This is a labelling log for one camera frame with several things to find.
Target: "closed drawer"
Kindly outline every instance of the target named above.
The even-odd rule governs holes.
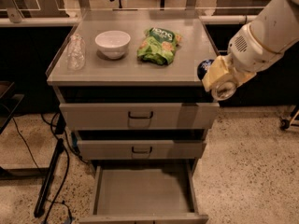
[[[81,224],[204,224],[186,161],[106,163],[97,167],[88,217]]]
[[[71,130],[208,129],[218,104],[61,104]]]
[[[84,160],[201,158],[204,135],[205,130],[77,132]]]

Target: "bowl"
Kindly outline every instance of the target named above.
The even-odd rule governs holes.
[[[95,38],[98,49],[109,59],[119,59],[128,50],[131,37],[123,31],[107,31]]]

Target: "snack bag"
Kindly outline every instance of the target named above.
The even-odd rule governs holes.
[[[153,27],[145,31],[146,39],[137,51],[144,62],[169,65],[174,61],[181,36],[163,28]]]

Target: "gray cabinet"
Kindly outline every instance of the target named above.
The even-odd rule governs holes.
[[[143,31],[153,24],[185,37],[169,66],[136,59]],[[97,56],[93,39],[105,30],[130,34],[122,59]],[[197,77],[197,65],[216,54],[196,13],[90,12],[77,32],[88,41],[85,67],[68,71],[63,50],[48,82],[83,159],[96,170],[90,215],[80,223],[206,223],[192,172],[219,106]]]

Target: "speckled floor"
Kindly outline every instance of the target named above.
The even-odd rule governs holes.
[[[298,223],[299,128],[279,128],[279,117],[290,111],[289,106],[220,109],[193,176],[199,212],[209,215],[208,224]],[[48,121],[51,118],[52,114],[46,115]],[[50,126],[39,115],[15,120],[38,165],[47,167],[56,145]],[[3,168],[35,167],[12,121],[0,135],[0,148]],[[78,223],[89,214],[94,178],[86,164],[69,155],[69,175],[57,201],[65,201],[73,223]],[[66,160],[63,153],[50,200],[61,184]],[[0,181],[1,223],[42,223],[45,215],[34,218],[41,183],[40,179]],[[67,208],[55,204],[48,223],[68,223],[67,217]]]

